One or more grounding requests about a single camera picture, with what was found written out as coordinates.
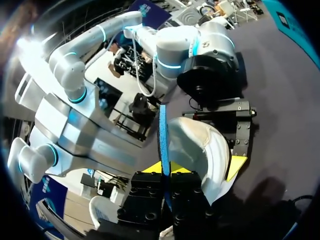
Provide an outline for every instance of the screw hole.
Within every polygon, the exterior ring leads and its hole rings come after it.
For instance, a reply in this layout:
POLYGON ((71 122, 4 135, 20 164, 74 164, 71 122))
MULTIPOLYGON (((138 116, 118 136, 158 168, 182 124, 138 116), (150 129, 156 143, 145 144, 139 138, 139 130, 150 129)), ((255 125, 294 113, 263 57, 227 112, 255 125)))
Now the screw hole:
POLYGON ((149 212, 145 215, 145 219, 147 220, 155 220, 157 218, 157 215, 153 212, 149 212))

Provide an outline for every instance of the chair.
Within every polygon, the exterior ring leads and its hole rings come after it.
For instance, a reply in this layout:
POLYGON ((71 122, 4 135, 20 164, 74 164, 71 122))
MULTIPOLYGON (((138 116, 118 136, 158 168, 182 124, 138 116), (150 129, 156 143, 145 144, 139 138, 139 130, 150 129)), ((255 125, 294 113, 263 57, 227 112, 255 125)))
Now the chair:
POLYGON ((100 226, 99 219, 112 223, 118 222, 118 209, 120 207, 104 196, 95 196, 89 202, 89 212, 95 229, 100 226))
MULTIPOLYGON (((243 3, 244 8, 239 9, 239 12, 245 14, 246 22, 248 22, 249 17, 257 21, 258 20, 257 16, 253 16, 253 15, 248 14, 248 12, 251 11, 251 8, 249 7, 249 5, 247 3, 247 0, 243 0, 242 3, 243 3)), ((234 9, 234 12, 235 12, 236 19, 237 19, 237 16, 241 17, 241 18, 244 18, 241 15, 237 15, 237 10, 236 10, 236 6, 235 5, 233 5, 233 9, 234 9)))
POLYGON ((225 19, 223 16, 216 16, 215 18, 213 18, 211 20, 212 22, 215 22, 217 24, 221 24, 222 26, 226 27, 226 26, 230 26, 230 28, 235 29, 234 26, 232 26, 232 24, 230 22, 228 22, 227 19, 225 19))
POLYGON ((228 2, 227 0, 224 0, 222 2, 218 3, 218 6, 222 9, 222 11, 224 12, 224 15, 222 17, 224 17, 225 19, 230 18, 233 14, 235 14, 235 9, 233 8, 233 6, 231 5, 230 2, 228 2))

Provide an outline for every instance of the black cable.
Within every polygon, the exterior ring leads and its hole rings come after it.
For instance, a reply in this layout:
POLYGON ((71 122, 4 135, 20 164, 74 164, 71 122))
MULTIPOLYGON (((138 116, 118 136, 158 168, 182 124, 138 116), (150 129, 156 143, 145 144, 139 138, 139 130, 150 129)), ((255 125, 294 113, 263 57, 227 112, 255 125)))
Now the black cable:
POLYGON ((197 108, 195 108, 195 107, 191 106, 191 100, 192 100, 192 99, 193 99, 193 98, 192 98, 192 97, 190 97, 190 99, 189 99, 189 106, 190 106, 190 108, 192 108, 193 110, 198 111, 198 110, 199 110, 199 105, 198 105, 198 107, 197 107, 197 108))
POLYGON ((295 204, 296 202, 303 200, 303 199, 312 200, 313 196, 312 195, 302 195, 302 196, 299 196, 299 197, 295 198, 294 200, 292 200, 292 202, 295 204))

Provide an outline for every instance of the cable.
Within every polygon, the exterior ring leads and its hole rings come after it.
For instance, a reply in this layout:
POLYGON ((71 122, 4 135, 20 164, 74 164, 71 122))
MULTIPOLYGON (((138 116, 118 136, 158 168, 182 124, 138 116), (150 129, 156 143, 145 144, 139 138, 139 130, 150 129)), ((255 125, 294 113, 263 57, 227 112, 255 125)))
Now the cable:
POLYGON ((295 204, 296 202, 298 202, 300 200, 304 200, 304 199, 312 200, 313 196, 312 195, 302 195, 302 196, 299 196, 299 197, 295 198, 294 200, 292 200, 292 202, 295 204))
POLYGON ((87 222, 87 221, 79 220, 79 219, 75 218, 74 216, 70 216, 70 215, 68 215, 68 214, 64 214, 64 215, 65 215, 65 216, 67 216, 67 217, 69 217, 69 218, 71 218, 71 219, 74 219, 74 220, 76 220, 76 221, 79 221, 80 223, 84 223, 84 224, 88 224, 88 225, 90 225, 90 226, 94 226, 94 224, 93 224, 93 223, 90 223, 90 222, 87 222))
POLYGON ((91 58, 85 65, 85 69, 87 70, 92 64, 94 64, 103 54, 105 54, 106 51, 109 50, 109 48, 112 45, 112 42, 114 41, 115 37, 117 35, 114 35, 111 39, 110 42, 108 44, 108 46, 104 49, 101 49, 96 55, 93 56, 93 58, 91 58))
POLYGON ((199 104, 198 104, 198 107, 197 107, 197 108, 191 106, 191 100, 192 100, 192 99, 193 99, 192 97, 190 97, 190 99, 189 99, 189 106, 190 106, 190 108, 192 108, 193 110, 196 110, 196 111, 200 110, 200 109, 199 109, 199 104))
POLYGON ((138 87, 141 91, 141 93, 148 97, 152 97, 156 93, 156 88, 157 88, 157 82, 156 82, 156 60, 157 60, 157 53, 154 54, 153 60, 152 60, 152 71, 153 71, 153 90, 151 93, 146 93, 140 84, 140 79, 139 79, 139 69, 138 69, 138 56, 137 56, 137 46, 136 46, 136 41, 135 38, 132 38, 132 44, 133 44, 133 53, 134 53, 134 61, 135 61, 135 74, 136 74, 136 81, 138 83, 138 87))

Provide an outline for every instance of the white cable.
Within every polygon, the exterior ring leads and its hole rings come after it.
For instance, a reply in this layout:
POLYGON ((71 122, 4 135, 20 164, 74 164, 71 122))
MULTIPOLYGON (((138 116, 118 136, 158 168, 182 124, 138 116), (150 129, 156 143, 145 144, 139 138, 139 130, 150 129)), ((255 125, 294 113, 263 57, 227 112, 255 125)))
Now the white cable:
POLYGON ((109 50, 109 48, 111 47, 112 42, 115 40, 115 37, 116 37, 116 36, 117 36, 117 35, 114 35, 114 36, 111 38, 111 40, 110 40, 110 42, 109 42, 109 44, 108 44, 108 46, 107 46, 106 48, 104 48, 104 49, 102 49, 101 51, 99 51, 96 55, 93 56, 93 58, 91 58, 91 59, 86 63, 85 69, 88 69, 88 68, 89 68, 92 64, 94 64, 103 54, 105 54, 106 51, 109 50))
POLYGON ((152 97, 156 93, 156 87, 157 87, 157 82, 156 82, 156 60, 157 60, 157 54, 155 53, 153 56, 153 61, 152 61, 152 72, 153 72, 153 90, 150 94, 145 93, 145 91, 142 89, 140 80, 139 80, 139 69, 138 69, 138 56, 137 56, 137 47, 136 47, 136 41, 134 37, 132 38, 132 44, 133 44, 133 53, 134 53, 134 61, 135 61, 135 74, 136 74, 136 81, 138 83, 138 87, 141 91, 141 93, 146 96, 146 97, 152 97))

